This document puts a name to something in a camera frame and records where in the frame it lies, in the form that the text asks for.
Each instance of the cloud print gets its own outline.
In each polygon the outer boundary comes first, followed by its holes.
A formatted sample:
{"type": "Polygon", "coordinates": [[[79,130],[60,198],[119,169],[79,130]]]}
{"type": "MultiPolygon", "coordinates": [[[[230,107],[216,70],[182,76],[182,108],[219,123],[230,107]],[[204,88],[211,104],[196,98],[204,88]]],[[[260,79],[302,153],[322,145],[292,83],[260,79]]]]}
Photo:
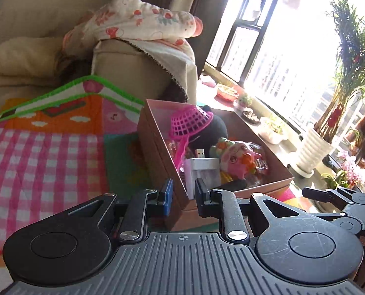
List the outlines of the cloud print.
{"type": "Polygon", "coordinates": [[[87,118],[85,116],[72,116],[70,119],[75,122],[84,122],[84,123],[91,121],[90,118],[87,118]]]}
{"type": "Polygon", "coordinates": [[[27,114],[21,115],[20,118],[30,119],[30,118],[33,118],[35,115],[36,115],[36,113],[32,112],[32,113],[27,113],[27,114]]]}
{"type": "Polygon", "coordinates": [[[42,121],[34,121],[31,124],[32,125],[35,125],[35,126],[39,126],[39,127],[43,127],[43,126],[46,126],[47,125],[46,122],[42,122],[42,121]]]}

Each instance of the cardboard box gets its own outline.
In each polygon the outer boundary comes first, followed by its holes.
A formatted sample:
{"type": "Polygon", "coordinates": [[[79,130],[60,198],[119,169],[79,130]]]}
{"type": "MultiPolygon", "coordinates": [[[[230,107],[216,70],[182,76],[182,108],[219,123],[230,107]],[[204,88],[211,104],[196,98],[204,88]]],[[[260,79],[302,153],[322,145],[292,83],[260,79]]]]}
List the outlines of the cardboard box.
{"type": "MultiPolygon", "coordinates": [[[[140,113],[137,128],[154,187],[162,187],[168,178],[172,178],[174,181],[171,212],[170,216],[165,219],[165,224],[170,230],[185,230],[217,221],[214,218],[203,219],[198,215],[196,200],[188,198],[164,142],[164,138],[168,138],[169,134],[170,115],[176,110],[182,110],[187,105],[189,104],[147,100],[140,113]]],[[[235,192],[236,196],[249,198],[254,192],[270,195],[280,190],[286,190],[293,179],[292,174],[241,117],[231,111],[218,109],[212,109],[212,111],[225,122],[229,138],[259,144],[266,154],[270,173],[265,176],[265,184],[237,191],[235,192]]]]}

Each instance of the pink toy figure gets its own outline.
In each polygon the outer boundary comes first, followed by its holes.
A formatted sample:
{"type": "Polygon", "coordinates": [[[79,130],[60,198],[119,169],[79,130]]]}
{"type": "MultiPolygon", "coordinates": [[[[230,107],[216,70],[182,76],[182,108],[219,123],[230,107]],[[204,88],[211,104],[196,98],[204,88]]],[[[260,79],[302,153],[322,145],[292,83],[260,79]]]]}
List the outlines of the pink toy figure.
{"type": "Polygon", "coordinates": [[[243,180],[246,174],[255,171],[255,160],[262,155],[255,153],[245,142],[220,138],[210,149],[211,157],[221,160],[220,169],[233,177],[243,180]]]}

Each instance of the green trim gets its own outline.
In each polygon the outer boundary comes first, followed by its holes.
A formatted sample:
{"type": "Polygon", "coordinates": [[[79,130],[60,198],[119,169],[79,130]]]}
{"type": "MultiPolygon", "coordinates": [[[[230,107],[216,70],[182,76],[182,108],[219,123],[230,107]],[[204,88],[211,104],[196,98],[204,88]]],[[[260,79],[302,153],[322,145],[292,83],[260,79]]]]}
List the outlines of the green trim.
{"type": "MultiPolygon", "coordinates": [[[[14,110],[14,109],[17,109],[19,107],[22,107],[22,106],[25,106],[25,105],[28,105],[28,104],[31,104],[31,103],[34,103],[36,101],[39,101],[39,100],[43,100],[43,99],[46,99],[50,96],[53,96],[53,95],[56,95],[62,91],[65,91],[66,89],[72,87],[72,86],[76,86],[77,84],[81,83],[81,82],[84,82],[86,80],[95,80],[101,84],[103,84],[104,86],[106,86],[107,88],[110,88],[112,91],[114,91],[115,93],[121,95],[122,97],[125,97],[127,98],[127,100],[129,101],[132,101],[132,102],[135,102],[137,104],[140,104],[140,105],[144,105],[144,103],[142,104],[142,102],[138,99],[136,99],[135,97],[133,97],[132,95],[129,95],[127,93],[125,93],[124,91],[116,88],[114,85],[112,85],[110,82],[107,82],[105,79],[99,77],[99,76],[95,76],[95,75],[88,75],[88,76],[83,76],[83,77],[80,77],[76,80],[73,80],[72,82],[69,82],[68,84],[65,84],[64,86],[61,86],[45,95],[42,95],[42,96],[39,96],[33,100],[30,100],[30,101],[27,101],[27,102],[24,102],[22,104],[19,104],[19,105],[16,105],[8,110],[5,110],[3,111],[2,113],[0,113],[0,116],[3,115],[4,113],[6,112],[9,112],[11,110],[14,110]]],[[[67,103],[67,102],[70,102],[70,101],[73,101],[73,100],[77,100],[77,99],[81,99],[83,97],[87,97],[89,95],[99,95],[105,99],[108,99],[114,103],[116,103],[117,105],[127,109],[127,110],[130,110],[134,113],[137,113],[137,114],[140,114],[140,110],[135,108],[134,106],[130,106],[126,103],[123,103],[119,100],[116,100],[108,95],[104,95],[104,94],[100,94],[100,93],[84,93],[84,94],[77,94],[77,95],[73,95],[71,97],[68,97],[66,99],[62,99],[62,100],[59,100],[59,101],[55,101],[55,102],[50,102],[50,103],[47,103],[47,104],[44,104],[44,105],[41,105],[41,106],[38,106],[36,108],[31,108],[31,109],[28,109],[28,110],[24,110],[24,111],[21,111],[21,112],[18,112],[18,113],[15,113],[15,114],[12,114],[12,115],[9,115],[3,119],[0,119],[0,122],[3,122],[3,121],[6,121],[6,120],[9,120],[9,119],[12,119],[12,118],[16,118],[16,117],[19,117],[19,116],[22,116],[22,115],[26,115],[28,113],[32,113],[32,112],[37,112],[37,111],[40,111],[40,110],[43,110],[45,108],[49,108],[49,107],[52,107],[52,106],[56,106],[56,105],[60,105],[60,104],[64,104],[64,103],[67,103]]]]}
{"type": "Polygon", "coordinates": [[[144,102],[137,99],[136,97],[124,92],[123,90],[119,89],[118,87],[116,87],[115,85],[111,84],[109,81],[105,80],[104,78],[100,77],[100,76],[96,76],[96,75],[86,75],[86,76],[82,76],[80,78],[77,78],[63,86],[60,86],[59,88],[57,89],[54,89],[53,91],[49,92],[49,93],[46,93],[44,95],[41,95],[39,97],[36,97],[32,100],[29,100],[27,102],[24,102],[24,103],[21,103],[19,105],[16,105],[14,107],[11,107],[10,109],[8,110],[5,110],[3,111],[2,113],[0,113],[0,115],[8,112],[8,111],[11,111],[11,110],[14,110],[14,109],[17,109],[19,107],[22,107],[24,105],[28,105],[28,104],[32,104],[36,101],[39,101],[39,100],[43,100],[43,99],[46,99],[50,96],[53,96],[53,95],[56,95],[62,91],[65,91],[67,90],[68,88],[72,87],[72,86],[75,86],[77,84],[80,84],[81,82],[84,82],[84,81],[87,81],[87,80],[95,80],[101,84],[103,84],[104,86],[106,86],[107,88],[111,89],[113,92],[117,93],[118,95],[121,95],[122,97],[126,98],[127,100],[131,101],[131,102],[134,102],[134,103],[137,103],[137,104],[140,104],[140,105],[144,105],[144,102]]]}

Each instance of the black plush toy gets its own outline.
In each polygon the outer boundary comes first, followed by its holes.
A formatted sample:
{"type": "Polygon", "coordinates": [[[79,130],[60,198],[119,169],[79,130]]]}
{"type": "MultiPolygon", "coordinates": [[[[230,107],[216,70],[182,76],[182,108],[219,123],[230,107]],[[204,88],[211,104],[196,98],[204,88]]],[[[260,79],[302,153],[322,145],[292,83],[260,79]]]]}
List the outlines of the black plush toy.
{"type": "MultiPolygon", "coordinates": [[[[208,105],[202,107],[203,111],[211,112],[211,108],[208,105]]],[[[201,132],[192,135],[189,138],[188,147],[192,152],[197,149],[203,149],[205,151],[205,157],[210,157],[210,147],[217,144],[219,138],[227,138],[228,130],[223,120],[214,114],[213,120],[210,124],[201,132]]]]}

